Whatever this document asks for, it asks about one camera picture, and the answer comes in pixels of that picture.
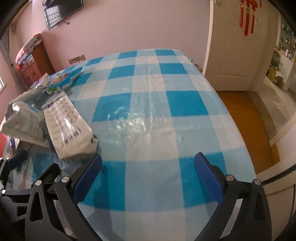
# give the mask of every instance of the television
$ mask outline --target television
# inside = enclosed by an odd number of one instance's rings
[[[66,17],[83,8],[82,0],[53,0],[43,10],[47,29],[50,30]]]

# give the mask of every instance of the plastic sheet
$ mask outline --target plastic sheet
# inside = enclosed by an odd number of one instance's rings
[[[194,240],[217,207],[194,155],[203,152],[237,180],[255,178],[226,107],[179,50],[117,53],[84,65],[66,94],[100,140],[103,166],[78,204],[83,215],[104,240]],[[14,171],[13,188],[31,184],[52,162],[63,173],[75,169],[32,150]]]

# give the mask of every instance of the wooden cabinet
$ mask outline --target wooden cabinet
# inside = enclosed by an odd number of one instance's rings
[[[24,63],[19,72],[28,87],[45,73],[48,75],[55,73],[43,42],[34,48],[32,57]]]

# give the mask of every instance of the screw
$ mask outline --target screw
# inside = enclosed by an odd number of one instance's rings
[[[260,185],[260,184],[261,184],[261,181],[260,181],[259,179],[255,179],[255,180],[254,180],[254,183],[255,183],[256,185]]]
[[[36,186],[39,186],[39,185],[41,185],[41,183],[42,183],[41,180],[37,180],[37,181],[35,182],[35,185],[36,185]]]
[[[232,175],[227,175],[226,180],[231,182],[234,180],[234,177]]]
[[[62,178],[62,182],[63,183],[66,183],[68,181],[69,181],[69,177],[68,176],[65,176],[65,177]]]

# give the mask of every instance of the red tassel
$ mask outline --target red tassel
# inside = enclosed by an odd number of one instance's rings
[[[240,16],[240,19],[239,19],[239,26],[242,28],[242,25],[244,23],[244,5],[242,4],[242,7],[241,7],[241,16]]]
[[[255,12],[253,12],[253,20],[252,20],[251,34],[254,33],[254,25],[255,25]]]
[[[249,32],[249,23],[250,23],[250,9],[247,8],[247,20],[246,20],[246,28],[244,30],[244,35],[247,37]]]

